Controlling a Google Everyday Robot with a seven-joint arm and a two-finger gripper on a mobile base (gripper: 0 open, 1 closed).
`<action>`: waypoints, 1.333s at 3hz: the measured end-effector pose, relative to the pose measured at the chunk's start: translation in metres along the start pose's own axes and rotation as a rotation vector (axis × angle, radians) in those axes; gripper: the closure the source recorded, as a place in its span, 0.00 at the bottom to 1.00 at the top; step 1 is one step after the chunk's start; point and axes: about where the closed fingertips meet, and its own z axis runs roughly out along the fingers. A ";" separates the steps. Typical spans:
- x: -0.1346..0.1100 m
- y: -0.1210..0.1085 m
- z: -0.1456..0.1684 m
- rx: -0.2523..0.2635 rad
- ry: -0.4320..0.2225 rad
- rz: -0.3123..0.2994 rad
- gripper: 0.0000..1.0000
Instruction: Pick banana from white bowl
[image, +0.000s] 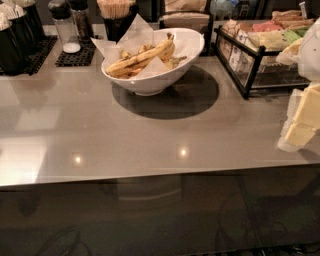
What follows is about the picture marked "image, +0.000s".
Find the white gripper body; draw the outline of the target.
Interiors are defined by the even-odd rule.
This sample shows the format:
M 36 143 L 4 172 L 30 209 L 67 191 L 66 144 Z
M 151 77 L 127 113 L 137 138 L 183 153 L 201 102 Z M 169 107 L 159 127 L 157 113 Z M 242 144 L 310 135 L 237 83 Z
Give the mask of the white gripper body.
M 310 82 L 320 81 L 320 18 L 307 30 L 304 37 L 286 47 L 276 57 L 278 63 L 296 63 L 300 76 Z

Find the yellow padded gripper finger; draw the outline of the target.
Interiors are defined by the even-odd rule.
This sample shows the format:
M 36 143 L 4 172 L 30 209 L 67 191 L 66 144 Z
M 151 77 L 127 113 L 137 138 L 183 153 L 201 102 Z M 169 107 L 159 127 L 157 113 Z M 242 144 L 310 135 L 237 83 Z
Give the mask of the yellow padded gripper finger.
M 286 152 L 304 148 L 320 130 L 320 84 L 311 83 L 304 90 L 294 89 L 277 147 Z

